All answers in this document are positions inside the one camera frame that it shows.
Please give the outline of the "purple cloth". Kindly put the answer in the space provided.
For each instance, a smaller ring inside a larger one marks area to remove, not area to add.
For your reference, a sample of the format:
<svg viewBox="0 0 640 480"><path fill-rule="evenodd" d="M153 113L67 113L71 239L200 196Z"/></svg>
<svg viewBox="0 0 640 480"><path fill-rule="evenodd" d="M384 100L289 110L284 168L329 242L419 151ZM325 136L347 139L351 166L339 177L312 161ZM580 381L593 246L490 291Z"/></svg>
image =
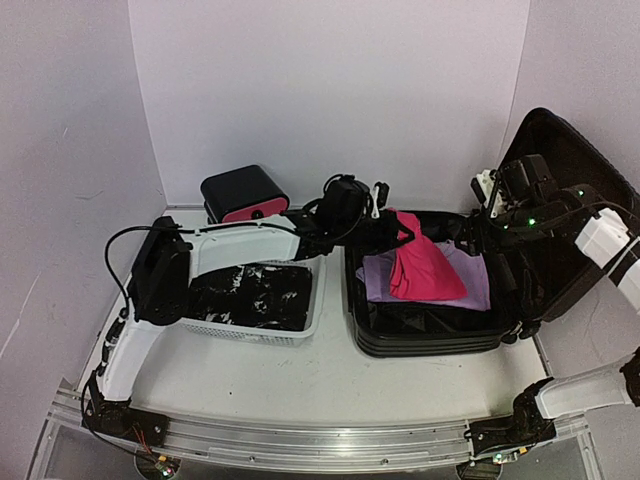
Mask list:
<svg viewBox="0 0 640 480"><path fill-rule="evenodd" d="M394 251L376 256L365 256L362 266L356 270L356 278L363 282L369 302L415 302L438 306L463 308L473 311L491 309L490 285L484 259L481 255L470 256L458 249L453 241L438 242L435 246L442 252L455 273L463 282L467 295L459 299L435 300L419 296L417 300L399 298L391 293L391 272L395 259Z"/></svg>

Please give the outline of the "magenta t-shirt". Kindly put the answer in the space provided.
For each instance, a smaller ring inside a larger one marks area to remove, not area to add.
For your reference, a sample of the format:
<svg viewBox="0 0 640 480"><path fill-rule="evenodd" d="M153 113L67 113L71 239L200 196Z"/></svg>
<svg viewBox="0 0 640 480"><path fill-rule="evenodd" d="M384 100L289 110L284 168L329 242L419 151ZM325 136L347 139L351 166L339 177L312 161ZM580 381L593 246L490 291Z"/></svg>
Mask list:
<svg viewBox="0 0 640 480"><path fill-rule="evenodd" d="M399 298L451 300L467 295L465 286L442 252L423 233L395 249L391 293Z"/></svg>

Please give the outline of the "black ribbed hard-shell suitcase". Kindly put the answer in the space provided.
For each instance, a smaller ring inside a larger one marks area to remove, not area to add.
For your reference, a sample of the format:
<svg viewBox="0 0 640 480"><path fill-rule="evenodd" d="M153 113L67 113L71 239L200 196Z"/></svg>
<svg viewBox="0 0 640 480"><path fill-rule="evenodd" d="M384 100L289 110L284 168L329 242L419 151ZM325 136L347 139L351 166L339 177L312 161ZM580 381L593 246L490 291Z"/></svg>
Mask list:
<svg viewBox="0 0 640 480"><path fill-rule="evenodd" d="M471 354L533 336L562 316L606 273L620 281L637 253L603 266L576 238L603 209L639 231L639 196L571 124L545 108L531 110L502 162L477 190L480 207L463 216L420 211L423 234L484 262L487 311L416 302L377 301L364 283L364 256L344 252L356 345L378 358Z"/></svg>

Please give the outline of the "black white patterned garment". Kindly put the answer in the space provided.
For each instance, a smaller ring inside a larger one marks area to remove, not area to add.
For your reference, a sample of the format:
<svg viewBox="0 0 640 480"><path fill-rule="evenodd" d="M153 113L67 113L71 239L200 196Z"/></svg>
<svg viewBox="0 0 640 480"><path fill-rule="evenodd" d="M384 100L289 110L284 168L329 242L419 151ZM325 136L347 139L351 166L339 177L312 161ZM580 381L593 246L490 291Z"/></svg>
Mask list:
<svg viewBox="0 0 640 480"><path fill-rule="evenodd" d="M309 312L313 276L299 266L249 264L195 278L186 317L257 329L299 332Z"/></svg>

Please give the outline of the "white perforated plastic basket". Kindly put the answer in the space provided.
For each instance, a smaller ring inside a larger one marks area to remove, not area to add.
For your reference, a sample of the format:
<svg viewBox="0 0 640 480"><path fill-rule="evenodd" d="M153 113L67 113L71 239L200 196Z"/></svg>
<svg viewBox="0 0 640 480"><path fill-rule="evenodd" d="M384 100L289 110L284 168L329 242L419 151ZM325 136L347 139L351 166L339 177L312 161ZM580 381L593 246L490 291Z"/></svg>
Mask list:
<svg viewBox="0 0 640 480"><path fill-rule="evenodd" d="M323 257L216 270L193 280L178 325L218 339L298 346L317 329L325 283Z"/></svg>

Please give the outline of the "black pink three-drawer organizer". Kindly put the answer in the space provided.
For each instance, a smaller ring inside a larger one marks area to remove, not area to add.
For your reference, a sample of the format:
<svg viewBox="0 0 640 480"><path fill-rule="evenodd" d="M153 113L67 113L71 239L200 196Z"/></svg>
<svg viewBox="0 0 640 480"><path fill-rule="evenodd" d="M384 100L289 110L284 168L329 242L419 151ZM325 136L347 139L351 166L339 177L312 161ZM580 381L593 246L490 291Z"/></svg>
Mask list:
<svg viewBox="0 0 640 480"><path fill-rule="evenodd" d="M259 165L208 177L200 191L214 224L258 220L281 214L290 206L289 197Z"/></svg>

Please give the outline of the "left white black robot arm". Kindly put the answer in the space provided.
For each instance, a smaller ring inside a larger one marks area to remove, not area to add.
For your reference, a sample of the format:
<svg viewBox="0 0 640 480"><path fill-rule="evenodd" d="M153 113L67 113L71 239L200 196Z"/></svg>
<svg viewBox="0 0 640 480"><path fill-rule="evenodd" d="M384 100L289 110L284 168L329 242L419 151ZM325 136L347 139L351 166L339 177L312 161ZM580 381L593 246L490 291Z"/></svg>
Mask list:
<svg viewBox="0 0 640 480"><path fill-rule="evenodd" d="M133 386L160 335L187 315L192 281L244 264L301 261L336 246L383 253L414 240L414 233L386 208L389 187L368 187L336 174L321 197L262 219L186 229L162 216L141 226L146 237L128 283L116 284L124 305L106 332L98 365L81 393L82 425L96 438L161 446L165 415L134 409Z"/></svg>

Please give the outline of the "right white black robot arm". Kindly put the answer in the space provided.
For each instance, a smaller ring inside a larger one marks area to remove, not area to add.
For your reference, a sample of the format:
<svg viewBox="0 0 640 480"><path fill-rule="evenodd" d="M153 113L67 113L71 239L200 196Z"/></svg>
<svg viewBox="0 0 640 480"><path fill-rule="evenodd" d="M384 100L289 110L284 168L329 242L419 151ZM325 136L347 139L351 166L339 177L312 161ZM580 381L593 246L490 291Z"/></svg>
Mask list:
<svg viewBox="0 0 640 480"><path fill-rule="evenodd" d="M639 306L637 216L588 184L560 188L546 160L526 155L471 182L501 243L560 238L596 265L633 308ZM639 355L565 378L542 379L521 392L506 417L475 421L465 434L476 459L495 463L556 435L558 418L639 404Z"/></svg>

